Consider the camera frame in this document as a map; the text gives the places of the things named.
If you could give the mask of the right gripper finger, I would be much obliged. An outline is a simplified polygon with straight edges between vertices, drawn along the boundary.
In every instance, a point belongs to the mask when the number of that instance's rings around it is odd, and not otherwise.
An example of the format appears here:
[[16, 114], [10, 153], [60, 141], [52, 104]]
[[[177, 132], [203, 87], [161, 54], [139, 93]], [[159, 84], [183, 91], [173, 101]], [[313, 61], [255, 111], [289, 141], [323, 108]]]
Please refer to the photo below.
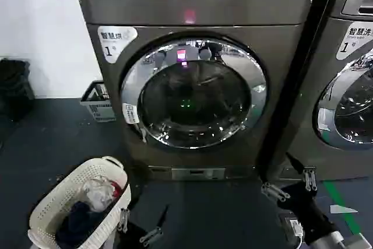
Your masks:
[[292, 156], [289, 153], [286, 153], [286, 156], [289, 159], [292, 167], [296, 170], [296, 172], [304, 176], [305, 189], [308, 192], [316, 193], [318, 190], [318, 187], [316, 184], [315, 169], [306, 167], [298, 159], [296, 159], [294, 156]]
[[269, 199], [275, 202], [285, 202], [290, 199], [290, 195], [280, 189], [278, 186], [271, 184], [269, 182], [265, 182], [261, 186], [261, 192]]

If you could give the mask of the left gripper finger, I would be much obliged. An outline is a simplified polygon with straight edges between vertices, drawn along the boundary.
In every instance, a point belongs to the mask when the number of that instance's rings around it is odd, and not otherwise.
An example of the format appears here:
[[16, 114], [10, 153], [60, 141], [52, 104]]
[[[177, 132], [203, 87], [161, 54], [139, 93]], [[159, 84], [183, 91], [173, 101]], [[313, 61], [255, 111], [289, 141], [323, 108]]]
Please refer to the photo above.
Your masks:
[[140, 243], [155, 243], [158, 239], [160, 239], [163, 236], [162, 227], [164, 222], [166, 221], [168, 209], [169, 205], [166, 205], [160, 216], [160, 219], [156, 224], [156, 227], [153, 230], [147, 232], [144, 236], [142, 236], [139, 239]]
[[128, 220], [129, 220], [130, 210], [122, 208], [120, 212], [119, 223], [117, 225], [117, 230], [120, 233], [126, 233], [128, 231]]

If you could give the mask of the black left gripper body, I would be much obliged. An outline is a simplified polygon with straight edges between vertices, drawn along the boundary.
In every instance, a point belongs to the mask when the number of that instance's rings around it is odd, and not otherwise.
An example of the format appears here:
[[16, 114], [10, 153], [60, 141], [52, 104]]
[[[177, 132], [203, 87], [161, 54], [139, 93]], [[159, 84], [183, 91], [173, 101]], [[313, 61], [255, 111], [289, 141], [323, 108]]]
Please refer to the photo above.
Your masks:
[[122, 248], [123, 249], [136, 249], [136, 248], [148, 248], [151, 243], [148, 241], [140, 242], [140, 238], [144, 237], [147, 231], [143, 228], [135, 225], [132, 222], [127, 223], [127, 231], [122, 232]]

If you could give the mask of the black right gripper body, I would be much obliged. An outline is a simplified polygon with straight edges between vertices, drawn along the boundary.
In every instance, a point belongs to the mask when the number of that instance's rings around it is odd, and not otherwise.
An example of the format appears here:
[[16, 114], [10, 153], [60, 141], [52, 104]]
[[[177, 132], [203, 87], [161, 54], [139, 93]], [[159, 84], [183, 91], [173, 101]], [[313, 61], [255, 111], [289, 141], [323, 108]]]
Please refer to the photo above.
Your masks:
[[308, 191], [305, 182], [297, 182], [287, 185], [281, 189], [289, 194], [284, 202], [278, 201], [278, 207], [291, 211], [301, 223], [305, 239], [320, 239], [338, 228], [329, 218], [317, 207], [314, 197], [317, 191]]

